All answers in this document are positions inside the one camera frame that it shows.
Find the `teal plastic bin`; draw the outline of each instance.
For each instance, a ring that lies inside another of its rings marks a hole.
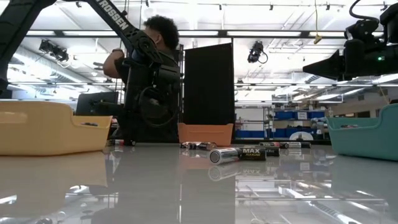
[[[331,146],[337,154],[398,161],[398,104],[387,105],[379,118],[327,118]],[[357,125],[358,128],[342,128]]]

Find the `curly hair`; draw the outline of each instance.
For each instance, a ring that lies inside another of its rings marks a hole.
[[[144,26],[160,32],[166,47],[176,49],[178,46],[178,29],[172,19],[156,15],[144,22]]]

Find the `person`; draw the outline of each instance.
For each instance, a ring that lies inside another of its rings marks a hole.
[[[179,43],[178,29],[172,19],[164,16],[150,17],[144,23],[144,32],[155,42],[157,50],[164,61],[164,65],[176,67],[173,50]],[[123,65],[124,52],[122,49],[114,49],[105,60],[104,74],[111,78],[121,78],[127,83],[129,67]]]

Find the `laboratory room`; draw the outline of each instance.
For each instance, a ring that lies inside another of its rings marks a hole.
[[[0,0],[0,224],[398,224],[396,0]]]

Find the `computer monitor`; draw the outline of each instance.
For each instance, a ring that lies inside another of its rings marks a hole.
[[[104,93],[90,93],[80,94],[77,101],[76,115],[77,116],[94,116],[93,103],[107,102],[117,103],[119,92],[104,92]]]

